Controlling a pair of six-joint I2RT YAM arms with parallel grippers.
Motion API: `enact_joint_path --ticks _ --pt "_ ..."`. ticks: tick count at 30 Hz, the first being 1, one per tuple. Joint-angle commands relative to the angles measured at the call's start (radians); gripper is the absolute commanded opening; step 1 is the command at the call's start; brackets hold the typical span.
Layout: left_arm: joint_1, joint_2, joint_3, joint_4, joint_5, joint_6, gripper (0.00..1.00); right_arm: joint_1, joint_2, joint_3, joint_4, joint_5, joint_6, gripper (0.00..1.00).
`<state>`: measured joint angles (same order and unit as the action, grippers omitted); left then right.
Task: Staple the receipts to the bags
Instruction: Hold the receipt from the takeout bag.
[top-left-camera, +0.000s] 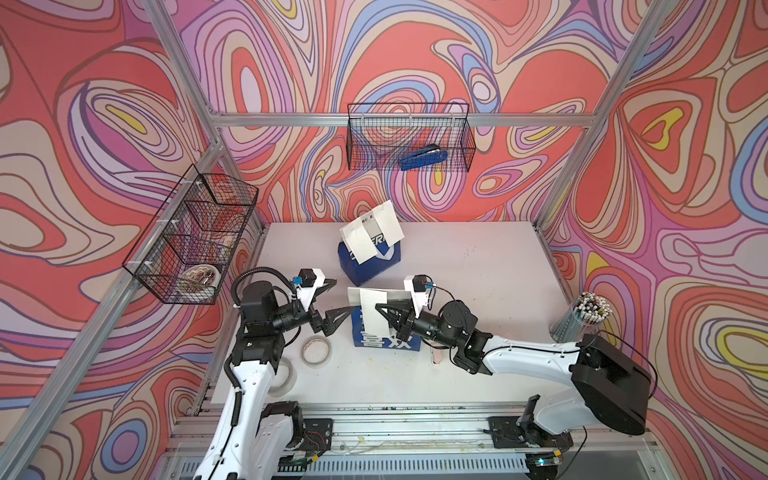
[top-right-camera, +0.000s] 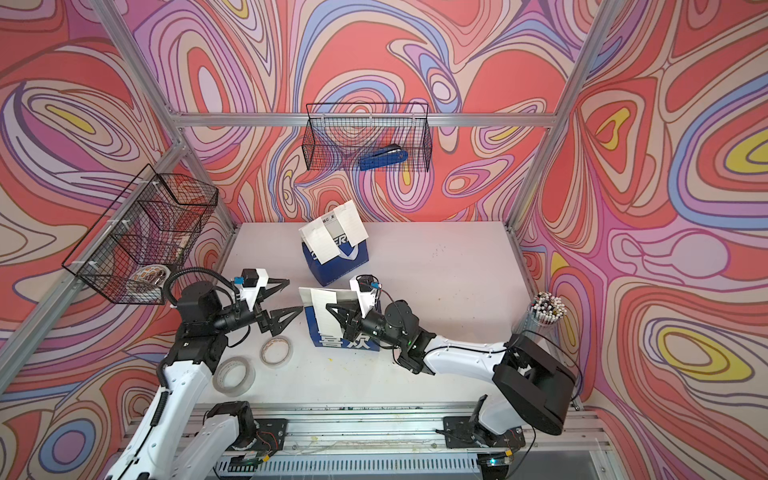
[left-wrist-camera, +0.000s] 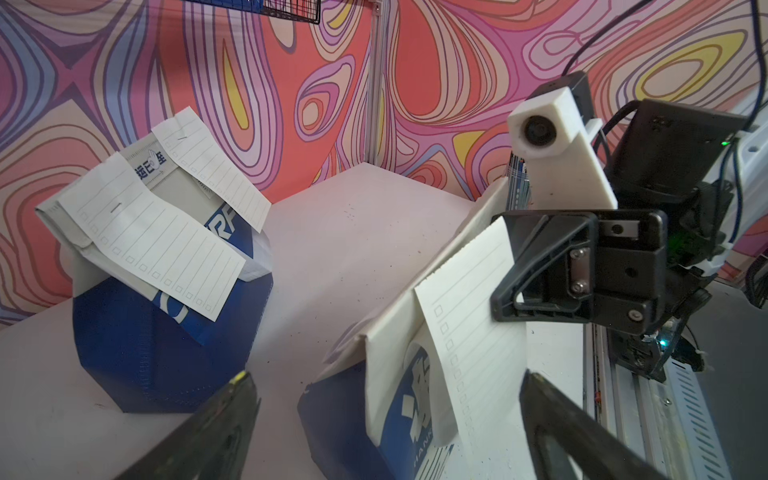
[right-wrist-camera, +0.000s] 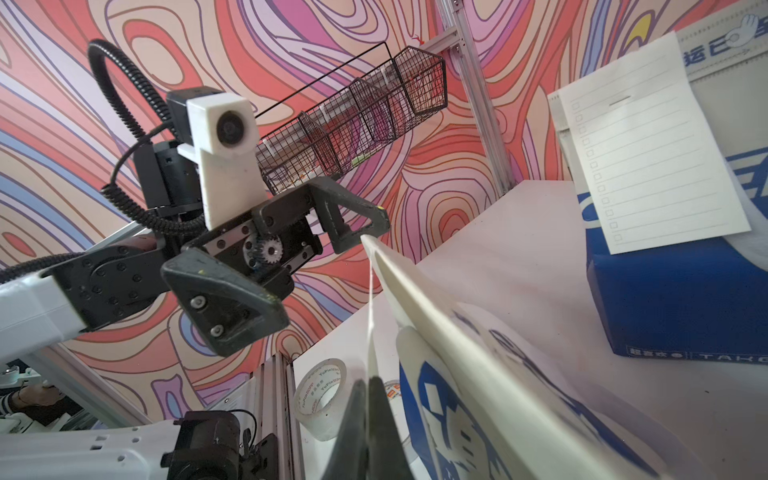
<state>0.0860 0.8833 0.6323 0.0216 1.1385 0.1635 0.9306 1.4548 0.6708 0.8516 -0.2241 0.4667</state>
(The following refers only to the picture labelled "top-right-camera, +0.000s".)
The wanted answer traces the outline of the blue white paper bag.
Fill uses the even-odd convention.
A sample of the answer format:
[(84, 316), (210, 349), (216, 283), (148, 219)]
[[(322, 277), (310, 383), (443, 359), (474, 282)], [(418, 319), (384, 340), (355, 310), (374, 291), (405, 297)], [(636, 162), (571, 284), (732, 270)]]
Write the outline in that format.
[(364, 334), (361, 334), (352, 342), (344, 340), (339, 323), (326, 311), (326, 308), (324, 310), (315, 310), (313, 307), (307, 306), (303, 301), (302, 294), (307, 289), (309, 287), (300, 287), (299, 294), (304, 307), (309, 335), (315, 347), (369, 350), (374, 352), (380, 350), (380, 347)]

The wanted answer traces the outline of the blue white bag with handles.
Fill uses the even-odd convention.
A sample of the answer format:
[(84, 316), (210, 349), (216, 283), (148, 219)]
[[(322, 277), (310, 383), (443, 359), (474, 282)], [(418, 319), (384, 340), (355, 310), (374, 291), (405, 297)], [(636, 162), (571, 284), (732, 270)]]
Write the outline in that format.
[(322, 287), (369, 261), (369, 235), (352, 200), (300, 227), (299, 235), (308, 268)]

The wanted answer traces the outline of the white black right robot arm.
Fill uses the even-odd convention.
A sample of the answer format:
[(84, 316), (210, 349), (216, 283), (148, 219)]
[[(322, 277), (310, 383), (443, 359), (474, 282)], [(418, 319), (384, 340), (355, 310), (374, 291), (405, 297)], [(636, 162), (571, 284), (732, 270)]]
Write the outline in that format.
[(492, 344), (451, 340), (422, 328), (404, 300), (382, 312), (364, 311), (357, 301), (329, 303), (325, 311), (344, 339), (369, 336), (395, 350), (395, 363), (412, 374), (458, 375), (494, 386), (457, 427), (453, 417), (446, 420), (439, 433), (448, 447), (507, 446), (525, 425), (552, 436), (563, 433), (576, 376), (528, 336), (513, 334)]

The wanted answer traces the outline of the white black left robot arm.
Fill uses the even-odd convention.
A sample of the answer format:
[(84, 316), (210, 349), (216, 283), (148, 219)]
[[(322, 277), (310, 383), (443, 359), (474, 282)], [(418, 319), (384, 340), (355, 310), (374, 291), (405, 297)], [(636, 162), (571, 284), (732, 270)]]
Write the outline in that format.
[(281, 334), (302, 307), (273, 311), (262, 304), (289, 286), (263, 269), (245, 269), (232, 280), (189, 267), (170, 274), (162, 295), (180, 314), (169, 352), (158, 363), (158, 390), (108, 479), (203, 479), (228, 449), (247, 450), (261, 442), (260, 427), (246, 401), (214, 405), (191, 443), (179, 444), (200, 396), (212, 385), (229, 334), (256, 326)]

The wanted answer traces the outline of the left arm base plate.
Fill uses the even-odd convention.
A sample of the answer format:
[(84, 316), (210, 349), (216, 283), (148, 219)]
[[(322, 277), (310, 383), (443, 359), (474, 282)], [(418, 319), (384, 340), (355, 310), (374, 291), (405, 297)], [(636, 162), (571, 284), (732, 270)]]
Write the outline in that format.
[(284, 448), (288, 420), (285, 418), (257, 418), (255, 430), (246, 435), (247, 442), (240, 450), (275, 454)]

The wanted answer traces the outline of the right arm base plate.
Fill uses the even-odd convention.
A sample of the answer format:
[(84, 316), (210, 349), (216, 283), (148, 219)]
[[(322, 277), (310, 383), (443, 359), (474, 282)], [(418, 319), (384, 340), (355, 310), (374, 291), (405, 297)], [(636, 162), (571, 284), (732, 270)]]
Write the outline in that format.
[(469, 416), (444, 417), (442, 427), (436, 432), (444, 437), (448, 449), (501, 448), (516, 452), (526, 446), (521, 428), (495, 434)]

